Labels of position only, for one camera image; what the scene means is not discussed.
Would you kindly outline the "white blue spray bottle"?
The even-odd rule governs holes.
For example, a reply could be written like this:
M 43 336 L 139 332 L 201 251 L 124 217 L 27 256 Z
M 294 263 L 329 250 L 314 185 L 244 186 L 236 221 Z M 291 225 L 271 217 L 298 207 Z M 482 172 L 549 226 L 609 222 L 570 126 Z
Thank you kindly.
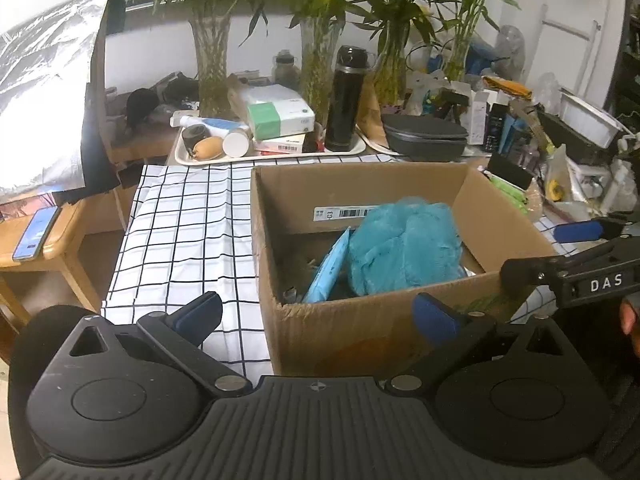
M 204 125 L 209 129 L 230 131 L 237 128 L 244 128 L 242 122 L 232 122 L 228 119 L 201 118 L 193 115 L 175 113 L 169 119 L 169 125 L 174 128 L 186 128 L 194 125 Z

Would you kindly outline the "white cylinder container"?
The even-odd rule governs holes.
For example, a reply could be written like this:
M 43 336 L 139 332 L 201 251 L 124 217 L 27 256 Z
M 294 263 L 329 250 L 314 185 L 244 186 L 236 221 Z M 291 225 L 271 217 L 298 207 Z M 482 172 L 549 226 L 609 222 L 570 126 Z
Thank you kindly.
M 230 130 L 222 139 L 222 150 L 231 158 L 244 157 L 250 151 L 250 134 L 244 128 Z

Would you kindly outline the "wooden stool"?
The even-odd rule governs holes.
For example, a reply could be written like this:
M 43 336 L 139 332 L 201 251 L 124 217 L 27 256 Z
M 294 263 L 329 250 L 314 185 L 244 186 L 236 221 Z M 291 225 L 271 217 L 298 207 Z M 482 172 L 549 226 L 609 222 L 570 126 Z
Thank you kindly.
M 132 198 L 123 188 L 91 196 L 62 207 L 41 252 L 34 260 L 15 262 L 14 249 L 30 220 L 29 216 L 1 223 L 1 272 L 47 272 L 62 274 L 81 305 L 99 311 L 101 300 L 79 259 L 82 241 L 116 216 L 118 225 L 128 226 Z

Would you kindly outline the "white serving tray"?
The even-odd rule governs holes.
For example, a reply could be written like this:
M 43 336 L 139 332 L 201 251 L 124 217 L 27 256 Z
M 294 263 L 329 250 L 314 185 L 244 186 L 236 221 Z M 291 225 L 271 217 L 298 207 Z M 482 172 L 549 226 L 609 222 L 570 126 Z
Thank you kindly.
M 346 152 L 332 152 L 325 150 L 321 145 L 320 151 L 304 152 L 304 135 L 289 136 L 288 138 L 280 138 L 268 141 L 255 140 L 250 141 L 250 148 L 242 157 L 232 157 L 222 152 L 220 155 L 213 159 L 198 160 L 193 158 L 186 148 L 184 147 L 183 140 L 177 140 L 174 146 L 174 161 L 176 164 L 185 167 L 201 167 L 207 165 L 220 165 L 228 164 L 228 162 L 256 162 L 256 160 L 267 159 L 289 159 L 289 158 L 314 158 L 314 157 L 329 157 L 329 156 L 349 156 L 360 155 L 366 148 L 367 144 L 364 142 L 359 130 L 352 135 L 350 141 L 350 149 Z

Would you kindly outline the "black thermos bottle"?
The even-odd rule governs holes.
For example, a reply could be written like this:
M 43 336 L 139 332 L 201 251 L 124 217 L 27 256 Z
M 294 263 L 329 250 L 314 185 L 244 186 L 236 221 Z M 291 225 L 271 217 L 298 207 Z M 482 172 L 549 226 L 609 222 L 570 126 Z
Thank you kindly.
M 354 46 L 341 46 L 338 49 L 324 140 L 324 146 L 331 152 L 350 150 L 361 89 L 368 69 L 366 50 Z

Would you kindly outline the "beige egg shaped sponge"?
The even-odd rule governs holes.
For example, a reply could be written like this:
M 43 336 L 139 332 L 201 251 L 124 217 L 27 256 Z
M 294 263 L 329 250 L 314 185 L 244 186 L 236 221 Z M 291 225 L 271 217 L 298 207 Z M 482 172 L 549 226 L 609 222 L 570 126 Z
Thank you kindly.
M 222 139 L 219 136 L 209 136 L 194 145 L 192 157 L 196 160 L 211 160 L 219 157 L 223 152 Z

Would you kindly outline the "black phone box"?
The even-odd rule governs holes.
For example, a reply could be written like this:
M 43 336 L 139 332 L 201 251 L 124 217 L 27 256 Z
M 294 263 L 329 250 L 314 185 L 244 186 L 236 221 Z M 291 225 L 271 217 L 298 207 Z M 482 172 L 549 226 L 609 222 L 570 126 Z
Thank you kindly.
M 483 142 L 483 150 L 486 153 L 495 153 L 498 151 L 508 111 L 508 104 L 494 103 L 491 105 L 486 118 L 485 137 Z

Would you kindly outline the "white red flat box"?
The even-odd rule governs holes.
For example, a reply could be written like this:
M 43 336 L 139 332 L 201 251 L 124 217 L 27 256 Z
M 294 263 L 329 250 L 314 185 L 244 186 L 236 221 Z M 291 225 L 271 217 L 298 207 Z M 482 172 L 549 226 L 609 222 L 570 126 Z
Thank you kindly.
M 306 136 L 301 133 L 261 141 L 255 140 L 254 147 L 259 153 L 302 154 L 304 151 L 305 138 Z

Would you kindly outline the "blue wipes packet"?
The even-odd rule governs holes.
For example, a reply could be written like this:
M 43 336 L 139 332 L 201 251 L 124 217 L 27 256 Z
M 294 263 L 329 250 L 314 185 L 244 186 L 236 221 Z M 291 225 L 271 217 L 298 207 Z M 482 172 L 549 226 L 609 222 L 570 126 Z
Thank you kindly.
M 349 241 L 350 229 L 347 228 L 323 258 L 303 298 L 304 304 L 318 304 L 329 299 L 346 260 Z

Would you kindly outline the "silver foil bag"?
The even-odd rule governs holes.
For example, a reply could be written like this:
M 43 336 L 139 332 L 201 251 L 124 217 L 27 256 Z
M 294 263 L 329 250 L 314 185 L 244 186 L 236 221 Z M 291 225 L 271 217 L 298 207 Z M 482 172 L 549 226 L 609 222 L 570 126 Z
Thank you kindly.
M 85 185 L 87 86 L 108 0 L 66 0 L 1 35 L 1 200 Z

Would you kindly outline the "smartphone on stool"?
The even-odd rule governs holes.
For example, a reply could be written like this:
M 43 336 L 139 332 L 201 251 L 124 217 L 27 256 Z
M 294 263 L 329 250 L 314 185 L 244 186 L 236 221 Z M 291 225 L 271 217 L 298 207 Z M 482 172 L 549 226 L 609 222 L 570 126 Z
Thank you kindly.
M 60 210 L 59 206 L 51 206 L 35 212 L 14 249 L 13 261 L 24 262 L 38 257 Z

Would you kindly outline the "grey zip case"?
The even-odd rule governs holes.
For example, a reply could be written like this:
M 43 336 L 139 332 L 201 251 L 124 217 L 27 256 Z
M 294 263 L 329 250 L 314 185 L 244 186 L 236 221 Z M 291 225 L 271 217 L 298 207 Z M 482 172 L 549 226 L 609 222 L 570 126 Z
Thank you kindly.
M 466 147 L 465 128 L 433 116 L 381 116 L 386 142 L 399 155 L 424 162 L 451 162 Z

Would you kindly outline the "brown cardboard box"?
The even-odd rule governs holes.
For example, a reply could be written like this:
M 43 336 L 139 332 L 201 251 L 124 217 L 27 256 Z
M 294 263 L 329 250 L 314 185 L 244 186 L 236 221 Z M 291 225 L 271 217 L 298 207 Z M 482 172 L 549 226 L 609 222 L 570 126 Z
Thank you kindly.
M 388 377 L 424 349 L 416 295 L 506 321 L 527 294 L 504 292 L 503 263 L 553 254 L 526 214 L 465 164 L 258 167 L 250 220 L 279 375 Z

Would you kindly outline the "black sponge block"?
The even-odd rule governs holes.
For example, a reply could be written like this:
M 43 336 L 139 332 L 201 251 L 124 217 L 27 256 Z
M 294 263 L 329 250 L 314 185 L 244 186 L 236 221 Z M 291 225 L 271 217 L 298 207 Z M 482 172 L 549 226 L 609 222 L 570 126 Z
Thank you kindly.
M 509 159 L 498 153 L 491 155 L 487 170 L 493 176 L 505 180 L 517 188 L 521 188 L 523 191 L 529 188 L 533 180 L 533 175 L 529 171 L 514 164 L 514 162 L 510 162 Z

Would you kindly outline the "green white tissue box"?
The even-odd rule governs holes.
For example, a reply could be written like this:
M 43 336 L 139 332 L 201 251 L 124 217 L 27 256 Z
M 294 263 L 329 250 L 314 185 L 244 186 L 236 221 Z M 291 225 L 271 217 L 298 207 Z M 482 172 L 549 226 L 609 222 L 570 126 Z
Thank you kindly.
M 314 130 L 316 114 L 296 91 L 280 84 L 248 87 L 241 93 L 246 117 L 258 141 Z

